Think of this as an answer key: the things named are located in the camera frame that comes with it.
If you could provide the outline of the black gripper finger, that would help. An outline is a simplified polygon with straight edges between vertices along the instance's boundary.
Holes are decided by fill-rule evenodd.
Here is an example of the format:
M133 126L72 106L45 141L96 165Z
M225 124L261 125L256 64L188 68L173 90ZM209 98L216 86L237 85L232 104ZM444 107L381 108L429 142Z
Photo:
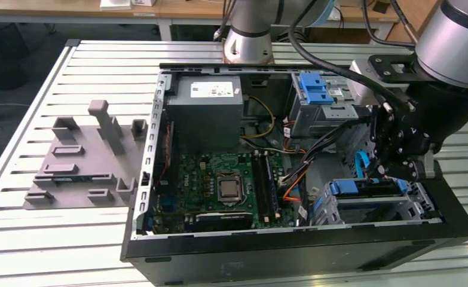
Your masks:
M373 159L367 167L367 176L385 176L377 172L377 150L376 141L381 135L396 131L396 108L389 104L375 106L372 109L372 119L369 125L369 140L373 142Z
M399 179L405 178L405 168L401 163L404 160L400 151L403 139L403 131L396 131L381 135L376 141L377 172Z

